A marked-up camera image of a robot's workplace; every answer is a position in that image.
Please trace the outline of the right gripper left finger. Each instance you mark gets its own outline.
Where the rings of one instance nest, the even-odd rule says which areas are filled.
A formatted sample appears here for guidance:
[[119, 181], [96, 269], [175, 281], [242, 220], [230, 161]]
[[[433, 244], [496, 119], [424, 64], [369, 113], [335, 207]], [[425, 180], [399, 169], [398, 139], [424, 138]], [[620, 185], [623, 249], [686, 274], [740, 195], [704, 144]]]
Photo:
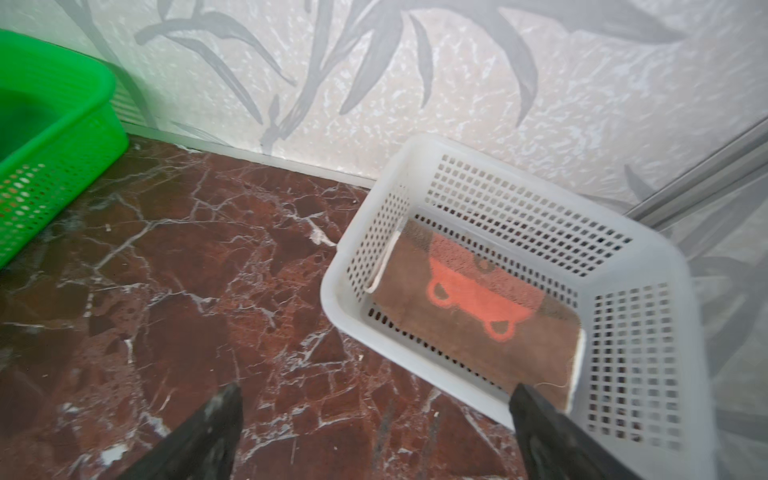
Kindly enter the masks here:
[[242, 391], [230, 383], [119, 477], [228, 480], [242, 429]]

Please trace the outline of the pink brown bear towel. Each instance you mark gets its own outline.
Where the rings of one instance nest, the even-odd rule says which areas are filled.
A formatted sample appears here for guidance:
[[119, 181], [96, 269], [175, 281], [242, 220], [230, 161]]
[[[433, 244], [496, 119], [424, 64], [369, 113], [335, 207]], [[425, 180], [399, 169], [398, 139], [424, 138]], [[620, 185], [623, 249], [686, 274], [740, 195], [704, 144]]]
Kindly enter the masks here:
[[571, 410], [585, 331], [553, 295], [415, 220], [393, 233], [367, 291], [396, 328], [508, 393], [529, 385]]

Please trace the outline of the white plastic basket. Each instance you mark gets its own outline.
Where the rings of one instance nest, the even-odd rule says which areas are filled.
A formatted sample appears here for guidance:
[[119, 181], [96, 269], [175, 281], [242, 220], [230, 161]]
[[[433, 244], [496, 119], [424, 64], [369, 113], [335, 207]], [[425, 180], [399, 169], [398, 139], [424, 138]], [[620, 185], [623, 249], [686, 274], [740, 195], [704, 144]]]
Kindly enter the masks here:
[[341, 331], [511, 427], [509, 394], [388, 319], [367, 288], [413, 219], [569, 305], [586, 345], [570, 419], [645, 479], [713, 479], [717, 435], [699, 306], [655, 231], [458, 142], [410, 138], [337, 246], [321, 286]]

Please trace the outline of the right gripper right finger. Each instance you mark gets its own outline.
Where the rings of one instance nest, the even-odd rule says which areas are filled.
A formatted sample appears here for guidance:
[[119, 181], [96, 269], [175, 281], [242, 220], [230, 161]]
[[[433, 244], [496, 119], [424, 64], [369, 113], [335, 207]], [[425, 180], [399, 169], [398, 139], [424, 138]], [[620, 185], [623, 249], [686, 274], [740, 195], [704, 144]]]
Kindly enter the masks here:
[[638, 475], [526, 384], [509, 411], [530, 479], [636, 479]]

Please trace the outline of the green plastic basket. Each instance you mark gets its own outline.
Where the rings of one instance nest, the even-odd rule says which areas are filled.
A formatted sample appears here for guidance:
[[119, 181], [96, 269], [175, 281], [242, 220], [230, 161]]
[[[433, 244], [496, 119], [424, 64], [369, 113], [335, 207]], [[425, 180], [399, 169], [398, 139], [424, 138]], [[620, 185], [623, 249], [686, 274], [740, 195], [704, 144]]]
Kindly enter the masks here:
[[81, 53], [1, 33], [1, 263], [126, 150], [116, 79]]

